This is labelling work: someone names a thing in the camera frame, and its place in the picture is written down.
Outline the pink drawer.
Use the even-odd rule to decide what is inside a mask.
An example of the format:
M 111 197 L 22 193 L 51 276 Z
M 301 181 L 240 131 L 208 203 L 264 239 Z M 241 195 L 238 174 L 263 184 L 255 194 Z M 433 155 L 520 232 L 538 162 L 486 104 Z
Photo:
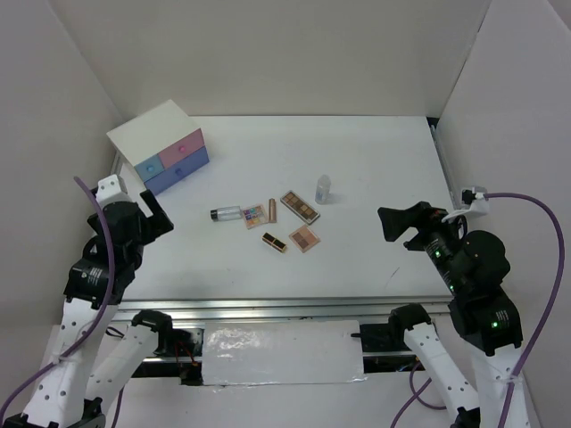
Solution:
M 203 132 L 196 129 L 187 136 L 181 138 L 174 144 L 168 146 L 158 153 L 162 166 L 165 169 L 172 167 L 175 163 L 182 161 L 194 152 L 204 147 Z

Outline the light blue drawer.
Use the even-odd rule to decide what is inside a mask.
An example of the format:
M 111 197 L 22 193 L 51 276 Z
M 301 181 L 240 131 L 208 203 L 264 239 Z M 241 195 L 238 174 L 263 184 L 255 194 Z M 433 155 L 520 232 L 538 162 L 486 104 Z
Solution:
M 158 154 L 139 162 L 135 171 L 142 182 L 147 182 L 164 171 L 164 166 Z

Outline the clear glitter bottle black cap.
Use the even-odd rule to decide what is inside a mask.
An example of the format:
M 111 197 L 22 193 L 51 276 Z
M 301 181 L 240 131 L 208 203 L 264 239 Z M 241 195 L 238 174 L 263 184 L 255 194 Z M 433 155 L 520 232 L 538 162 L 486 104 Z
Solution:
M 220 222 L 241 219 L 243 212 L 239 206 L 229 206 L 211 210 L 210 215 L 212 221 Z

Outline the black gold lipstick case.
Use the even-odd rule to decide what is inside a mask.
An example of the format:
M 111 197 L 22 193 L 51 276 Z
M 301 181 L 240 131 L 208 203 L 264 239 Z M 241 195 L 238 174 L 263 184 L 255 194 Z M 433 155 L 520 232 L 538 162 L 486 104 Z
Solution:
M 287 250 L 287 245 L 284 242 L 269 233 L 264 233 L 261 240 L 280 253 L 285 253 Z

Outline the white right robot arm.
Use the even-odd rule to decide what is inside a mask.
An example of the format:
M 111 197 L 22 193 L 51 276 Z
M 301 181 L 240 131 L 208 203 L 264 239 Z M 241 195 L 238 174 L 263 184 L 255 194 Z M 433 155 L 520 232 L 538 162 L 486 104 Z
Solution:
M 388 242 L 416 229 L 404 246 L 426 253 L 449 289 L 451 321 L 468 345 L 476 381 L 470 383 L 462 374 L 417 303 L 391 312 L 390 343 L 417 354 L 443 398 L 451 426 L 529 426 L 524 388 L 516 374 L 523 344 L 520 316 L 501 287 L 510 271 L 503 242 L 486 231 L 467 232 L 465 218 L 450 221 L 446 210 L 427 202 L 377 213 Z

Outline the white drawer cabinet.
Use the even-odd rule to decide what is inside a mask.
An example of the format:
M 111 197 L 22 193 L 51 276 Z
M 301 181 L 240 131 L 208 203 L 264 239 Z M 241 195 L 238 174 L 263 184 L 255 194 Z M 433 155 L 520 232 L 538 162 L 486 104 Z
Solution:
M 168 100 L 107 133 L 117 151 L 135 166 L 200 128 L 174 101 Z

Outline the rose gold lipstick tube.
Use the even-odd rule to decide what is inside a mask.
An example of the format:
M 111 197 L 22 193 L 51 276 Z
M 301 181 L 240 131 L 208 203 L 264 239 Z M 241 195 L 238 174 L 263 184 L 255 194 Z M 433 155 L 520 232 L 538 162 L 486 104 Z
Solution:
M 269 199 L 269 223 L 277 222 L 277 202 L 274 198 Z

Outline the clear plastic bottle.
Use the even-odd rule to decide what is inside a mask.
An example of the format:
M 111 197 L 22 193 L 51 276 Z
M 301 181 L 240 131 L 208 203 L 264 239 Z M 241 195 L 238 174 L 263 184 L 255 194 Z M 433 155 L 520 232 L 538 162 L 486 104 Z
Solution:
M 322 175 L 316 184 L 315 202 L 326 204 L 330 195 L 331 179 L 328 175 Z

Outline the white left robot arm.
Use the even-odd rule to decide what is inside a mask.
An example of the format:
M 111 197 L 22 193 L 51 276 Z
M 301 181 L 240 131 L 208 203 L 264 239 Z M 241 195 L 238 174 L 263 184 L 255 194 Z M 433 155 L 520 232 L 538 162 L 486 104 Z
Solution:
M 112 354 L 95 364 L 108 325 L 142 264 L 144 247 L 174 228 L 151 191 L 140 194 L 150 216 L 124 192 L 116 192 L 114 201 L 103 191 L 88 193 L 95 214 L 87 223 L 95 234 L 70 268 L 50 361 L 24 382 L 37 388 L 21 413 L 1 417 L 4 427 L 103 427 L 112 402 L 143 360 L 174 347 L 171 317 L 143 309 Z

